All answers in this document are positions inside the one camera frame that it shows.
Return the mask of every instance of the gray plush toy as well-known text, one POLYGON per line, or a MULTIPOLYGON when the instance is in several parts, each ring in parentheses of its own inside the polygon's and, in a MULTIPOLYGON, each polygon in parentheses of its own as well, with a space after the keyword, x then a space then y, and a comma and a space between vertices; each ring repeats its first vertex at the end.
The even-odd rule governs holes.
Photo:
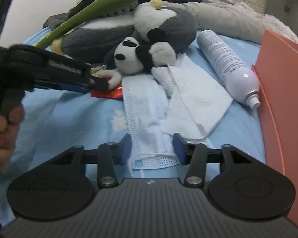
POLYGON ((183 52, 196 37, 194 18, 182 9, 160 4, 161 0, 152 0, 138 5, 133 13, 91 20, 65 35, 51 50, 88 63, 103 62, 108 68, 115 67, 115 49, 129 36, 139 45, 163 41, 176 53, 183 52))

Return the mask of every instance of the beige blanket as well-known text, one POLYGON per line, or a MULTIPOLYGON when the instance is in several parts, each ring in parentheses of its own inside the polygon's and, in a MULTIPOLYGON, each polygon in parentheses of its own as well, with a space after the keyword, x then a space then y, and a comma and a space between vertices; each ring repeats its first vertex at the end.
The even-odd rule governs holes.
POLYGON ((272 30, 298 43, 292 30, 274 16, 259 14, 243 2, 231 0, 202 0, 201 3, 169 3, 163 6, 181 8, 195 18, 196 28, 210 29, 220 35, 249 40, 260 44, 264 30, 272 30))

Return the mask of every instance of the panda plush toy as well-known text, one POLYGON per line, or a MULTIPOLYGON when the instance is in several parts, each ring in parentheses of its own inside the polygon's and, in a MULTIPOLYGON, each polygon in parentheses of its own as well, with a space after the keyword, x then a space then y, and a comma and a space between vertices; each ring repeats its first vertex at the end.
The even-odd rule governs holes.
POLYGON ((140 4, 134 11, 134 37, 126 37, 113 53, 114 63, 124 75, 151 68, 174 65, 176 53, 183 52, 195 39, 191 14, 161 7, 161 0, 140 4))

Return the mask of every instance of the surgical mask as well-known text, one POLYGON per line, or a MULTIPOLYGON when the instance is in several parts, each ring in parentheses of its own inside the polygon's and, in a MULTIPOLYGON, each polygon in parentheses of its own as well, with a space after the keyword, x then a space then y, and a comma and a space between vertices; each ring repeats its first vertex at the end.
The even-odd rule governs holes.
POLYGON ((150 74, 137 74, 122 79, 123 98, 133 146, 128 161, 133 169, 159 169, 178 165, 171 136, 163 133, 168 111, 168 98, 150 74))

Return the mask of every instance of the orange folder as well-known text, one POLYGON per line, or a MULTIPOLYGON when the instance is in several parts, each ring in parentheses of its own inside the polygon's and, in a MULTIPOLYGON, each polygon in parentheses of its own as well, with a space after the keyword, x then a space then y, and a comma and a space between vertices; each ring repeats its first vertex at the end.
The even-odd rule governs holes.
POLYGON ((267 164, 295 185, 288 218, 298 226, 298 44, 266 30, 254 70, 267 164))

